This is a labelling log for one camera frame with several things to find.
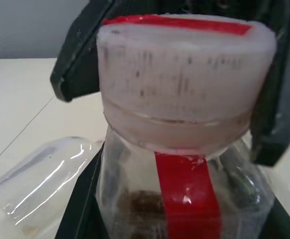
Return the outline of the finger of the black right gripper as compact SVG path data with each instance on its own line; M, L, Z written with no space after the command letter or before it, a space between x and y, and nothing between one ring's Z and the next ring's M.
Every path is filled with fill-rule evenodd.
M90 0L71 24L50 76L55 96L70 102L99 92L96 34L115 0Z
M290 0L261 0L254 17L271 29L277 50L251 120L251 160L273 167L290 145Z

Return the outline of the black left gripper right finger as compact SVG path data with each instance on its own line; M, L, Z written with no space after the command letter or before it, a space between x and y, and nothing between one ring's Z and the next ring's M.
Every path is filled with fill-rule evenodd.
M290 239L290 216L277 198L266 222L266 239Z

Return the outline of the clear bottle with red tape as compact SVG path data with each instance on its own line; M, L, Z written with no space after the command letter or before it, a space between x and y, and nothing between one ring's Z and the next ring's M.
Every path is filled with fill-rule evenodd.
M108 123L96 198L109 239L258 239L275 197L243 140L277 48L256 21L104 20Z

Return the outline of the clear plastic wine glass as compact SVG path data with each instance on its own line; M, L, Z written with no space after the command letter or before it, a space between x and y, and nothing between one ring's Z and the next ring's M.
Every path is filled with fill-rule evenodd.
M76 180L103 141L48 142L0 177L0 208L29 239L57 230Z

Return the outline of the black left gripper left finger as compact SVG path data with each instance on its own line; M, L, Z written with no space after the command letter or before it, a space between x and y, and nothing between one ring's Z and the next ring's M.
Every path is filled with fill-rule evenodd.
M56 239L105 239L105 226L96 200L103 147L78 177Z

